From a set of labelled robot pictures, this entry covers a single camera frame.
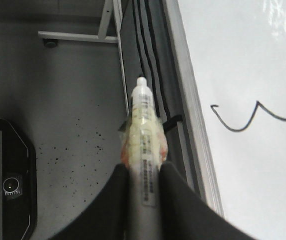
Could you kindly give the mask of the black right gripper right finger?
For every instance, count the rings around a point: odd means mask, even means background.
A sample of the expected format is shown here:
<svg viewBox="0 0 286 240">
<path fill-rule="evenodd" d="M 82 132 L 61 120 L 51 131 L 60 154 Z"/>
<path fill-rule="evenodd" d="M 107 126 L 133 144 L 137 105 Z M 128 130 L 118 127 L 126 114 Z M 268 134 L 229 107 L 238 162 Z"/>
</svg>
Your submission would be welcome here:
<svg viewBox="0 0 286 240">
<path fill-rule="evenodd" d="M 169 161 L 161 165 L 159 190 L 164 239 L 253 239 L 208 207 Z"/>
</svg>

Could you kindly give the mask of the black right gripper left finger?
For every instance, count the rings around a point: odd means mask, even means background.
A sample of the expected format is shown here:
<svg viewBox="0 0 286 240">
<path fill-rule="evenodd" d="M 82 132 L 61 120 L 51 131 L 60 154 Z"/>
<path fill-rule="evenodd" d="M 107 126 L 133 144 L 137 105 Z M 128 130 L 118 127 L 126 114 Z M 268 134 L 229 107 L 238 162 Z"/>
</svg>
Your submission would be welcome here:
<svg viewBox="0 0 286 240">
<path fill-rule="evenodd" d="M 118 163 L 94 200 L 48 240 L 123 240 L 128 213 L 129 170 Z"/>
</svg>

